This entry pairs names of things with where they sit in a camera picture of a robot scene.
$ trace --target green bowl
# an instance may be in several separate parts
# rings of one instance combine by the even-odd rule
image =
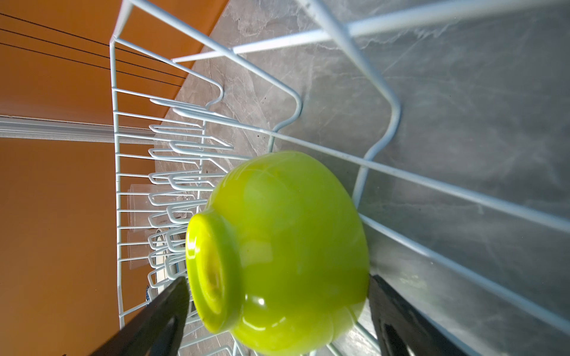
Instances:
[[[186,246],[204,325],[255,351],[308,353],[362,312],[362,223],[338,179],[304,153],[266,154],[228,173],[192,217]]]

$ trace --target white dish rack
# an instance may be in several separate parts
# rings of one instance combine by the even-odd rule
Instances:
[[[413,182],[421,186],[429,187],[437,191],[453,195],[471,202],[475,202],[482,206],[501,211],[512,216],[529,220],[536,224],[563,231],[570,232],[570,221],[526,208],[517,204],[506,202],[487,195],[466,190],[461,187],[453,186],[445,182],[436,181],[426,178],[418,174],[396,169],[387,165],[373,162],[376,154],[384,148],[395,135],[398,124],[400,122],[401,104],[394,92],[389,88],[380,73],[375,70],[368,59],[362,54],[358,46],[354,43],[352,37],[359,35],[368,35],[374,33],[402,30],[405,28],[415,28],[419,26],[434,25],[446,23],[449,21],[467,20],[484,18],[498,14],[511,13],[515,11],[532,9],[535,7],[551,5],[553,3],[562,2],[562,0],[451,0],[444,2],[432,3],[429,5],[418,6],[412,9],[397,11],[395,13],[379,15],[376,17],[355,21],[348,24],[341,24],[321,2],[321,0],[298,0],[301,7],[321,26],[321,29],[301,32],[298,34],[281,36],[256,43],[243,44],[234,48],[226,48],[219,43],[213,41],[208,36],[195,30],[188,24],[180,21],[175,16],[168,14],[166,11],[153,5],[146,0],[123,0],[119,12],[119,18],[116,23],[113,37],[110,42],[110,58],[111,58],[111,85],[113,100],[113,123],[115,129],[115,157],[116,157],[116,204],[117,204],[117,297],[119,302],[119,321],[120,326],[124,326],[124,318],[126,315],[138,310],[150,301],[130,307],[125,310],[123,305],[122,292],[122,264],[131,260],[148,259],[153,271],[149,274],[148,280],[152,287],[149,295],[152,299],[165,286],[178,276],[187,276],[185,269],[185,241],[184,233],[186,225],[193,214],[200,212],[201,206],[207,201],[207,195],[211,192],[216,184],[228,171],[229,168],[224,166],[227,159],[236,161],[245,161],[251,157],[240,155],[235,152],[231,142],[225,142],[208,134],[208,126],[226,125],[233,128],[250,130],[265,134],[269,137],[268,151],[271,152],[274,140],[280,139],[292,142],[315,151],[329,154],[331,156],[346,160],[348,162],[359,165],[360,170],[356,179],[356,184],[352,191],[353,202],[359,205],[367,174],[370,169],[389,174],[397,178]],[[127,42],[122,39],[121,32],[127,23],[133,7],[145,11],[155,18],[167,23],[184,34],[200,41],[206,47],[212,49],[209,52],[203,52],[196,55],[185,56],[175,59],[167,59],[158,54],[152,53],[140,46]],[[239,54],[248,52],[270,50],[275,48],[299,46],[302,44],[323,42],[333,40],[350,58],[355,66],[370,80],[376,87],[379,94],[382,95],[390,104],[391,117],[387,131],[364,155],[364,157],[356,157],[350,154],[326,148],[311,142],[303,141],[294,137],[283,135],[279,130],[289,124],[292,124],[300,115],[302,109],[302,100],[299,94],[263,71],[254,64],[248,62]],[[115,44],[119,43],[127,46],[142,54],[170,64],[178,69],[187,72],[189,75],[196,76],[205,80],[219,88],[219,96],[212,99],[205,106],[194,105],[191,103],[183,103],[171,99],[157,97],[146,93],[138,93],[121,89],[117,84],[116,67],[115,67]],[[182,65],[180,62],[189,62],[200,59],[215,58],[225,56],[228,59],[240,64],[249,71],[269,81],[274,86],[280,88],[291,95],[296,107],[293,114],[288,119],[280,122],[273,129],[260,128],[243,124],[239,121],[239,117],[232,118],[215,113],[209,108],[212,104],[222,100],[224,91],[220,83],[208,78],[204,75],[196,73]],[[170,107],[180,116],[187,118],[188,121],[168,120],[160,117],[152,117],[144,113],[129,113],[119,111],[118,94],[134,95],[148,98],[156,105]],[[132,133],[122,132],[120,129],[120,117],[129,116],[144,120],[161,121],[161,125],[150,125],[149,128],[156,134],[155,136],[141,136]],[[149,150],[149,156],[137,156],[133,154],[125,154],[120,151],[121,139],[138,139],[147,140],[149,144],[155,143],[156,148]],[[121,158],[129,159],[153,159],[156,161],[183,163],[185,166],[191,167],[187,170],[156,172],[151,174],[140,174],[121,171]],[[156,193],[129,192],[121,190],[121,177],[139,177],[148,178],[151,184],[169,186],[171,190],[158,191]],[[121,197],[125,195],[146,195],[151,204],[158,210],[136,210],[125,209],[121,204]],[[173,201],[173,197],[178,197],[177,201]],[[126,226],[123,222],[126,220],[123,213],[149,212],[152,213],[148,220],[147,226]],[[468,268],[442,256],[425,246],[422,246],[411,239],[391,230],[373,219],[361,214],[364,224],[370,226],[385,236],[397,241],[398,243],[410,248],[411,250],[423,256],[430,258],[434,263],[441,264],[455,273],[461,275],[466,280],[474,283],[486,291],[502,298],[503,300],[525,310],[535,318],[549,324],[563,333],[570,335],[570,321],[552,311],[516,294],[515,292],[469,270]],[[123,231],[128,229],[156,229],[156,233],[148,237],[148,241],[144,242],[124,242]],[[153,250],[148,256],[139,257],[122,257],[122,247],[126,245],[144,245],[147,244]],[[200,319],[196,311],[190,312],[187,324],[193,324]],[[196,332],[200,327],[192,328],[185,336]],[[364,327],[357,324],[356,329],[370,341],[370,344],[379,350],[377,341]],[[457,340],[452,334],[443,330],[451,339],[453,339],[467,354],[477,354],[469,346]],[[196,338],[191,342],[182,342],[181,349],[189,347],[196,343],[213,338],[216,335],[208,334],[203,337]],[[329,344],[328,348],[334,355],[340,355],[339,350]],[[207,355],[217,352],[226,351],[231,355],[238,352],[245,355],[243,347],[235,342],[233,346],[221,345],[221,348],[208,352]]]

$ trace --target orange wall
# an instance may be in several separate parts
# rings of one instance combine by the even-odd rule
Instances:
[[[153,2],[206,34],[210,34],[227,4],[227,0],[153,0]],[[0,13],[108,44],[120,4],[120,0],[6,0],[0,2]],[[5,44],[104,68],[109,68],[108,46],[1,15],[0,28],[100,55],[0,30],[0,43],[4,43],[0,44],[2,54],[0,114],[98,124],[112,123],[108,69]],[[133,11],[121,37],[166,58],[195,54],[202,48],[201,43],[182,35],[139,9]],[[184,71],[124,51],[117,51],[117,59],[150,68],[118,62],[118,71],[170,83],[118,73],[117,81],[120,88],[173,99],[186,77]],[[166,113],[166,108],[151,104],[147,99],[126,96],[125,99],[121,98],[119,109],[158,117],[164,117]],[[148,122],[141,123],[140,120],[132,118],[121,119],[122,125],[148,126]]]
[[[0,354],[87,355],[118,331],[113,152],[106,143],[0,138]],[[121,163],[154,170],[150,160]],[[125,177],[121,189],[131,183],[145,182]],[[123,263],[125,309],[144,301],[149,272]]]

